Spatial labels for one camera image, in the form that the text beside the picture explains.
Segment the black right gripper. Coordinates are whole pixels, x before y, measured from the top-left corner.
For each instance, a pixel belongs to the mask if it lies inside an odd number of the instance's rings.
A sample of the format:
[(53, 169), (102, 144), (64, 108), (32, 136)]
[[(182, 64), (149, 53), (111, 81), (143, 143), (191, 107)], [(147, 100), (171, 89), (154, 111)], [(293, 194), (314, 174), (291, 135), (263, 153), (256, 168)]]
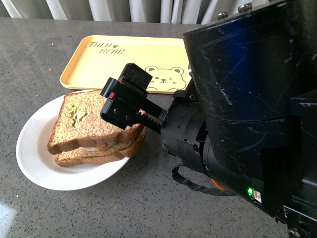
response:
[(109, 78), (100, 95), (108, 97), (101, 109), (103, 120), (125, 129), (142, 124), (161, 135), (168, 152), (183, 165), (205, 173), (203, 150), (208, 135), (195, 84), (177, 90), (168, 110), (147, 97), (152, 76), (134, 63), (125, 65), (119, 79)]

